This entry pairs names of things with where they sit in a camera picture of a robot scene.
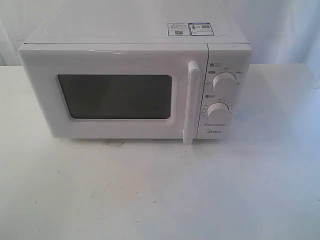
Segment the white microwave oven body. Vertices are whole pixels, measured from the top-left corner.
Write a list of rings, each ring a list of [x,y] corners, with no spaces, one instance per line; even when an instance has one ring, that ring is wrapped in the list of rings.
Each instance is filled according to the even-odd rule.
[[[201,22],[210,23],[214,35],[168,36],[168,23]],[[206,44],[199,140],[221,140],[230,132],[252,56],[240,27],[218,0],[70,0],[24,44]],[[214,90],[212,80],[223,72],[235,76],[235,89]],[[207,109],[214,103],[226,104],[229,117],[210,120]]]

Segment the lower white control knob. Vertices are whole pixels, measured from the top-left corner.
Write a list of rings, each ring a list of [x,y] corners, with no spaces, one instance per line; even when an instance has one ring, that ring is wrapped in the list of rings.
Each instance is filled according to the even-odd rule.
[[[229,107],[222,102],[211,104],[207,109],[207,115],[210,120],[227,119],[229,117]]]

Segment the white control knob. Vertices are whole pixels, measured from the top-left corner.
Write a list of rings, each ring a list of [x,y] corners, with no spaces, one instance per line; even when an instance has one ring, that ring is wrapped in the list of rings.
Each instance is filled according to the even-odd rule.
[[[215,91],[233,90],[236,86],[236,77],[230,72],[221,72],[212,79]]]
[[[229,117],[229,107],[222,102],[211,104],[207,109],[207,115],[210,120],[227,119]]]

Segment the upper white control knob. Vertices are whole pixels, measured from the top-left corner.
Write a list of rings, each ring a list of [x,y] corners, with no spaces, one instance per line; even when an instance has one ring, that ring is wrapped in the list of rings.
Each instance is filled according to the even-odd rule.
[[[215,91],[233,90],[236,86],[236,77],[230,72],[221,72],[212,79]]]

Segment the right blue warning sticker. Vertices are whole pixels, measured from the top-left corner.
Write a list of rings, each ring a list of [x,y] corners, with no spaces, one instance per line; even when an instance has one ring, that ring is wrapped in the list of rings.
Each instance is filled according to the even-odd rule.
[[[209,22],[190,22],[188,24],[191,36],[214,36],[215,33]]]

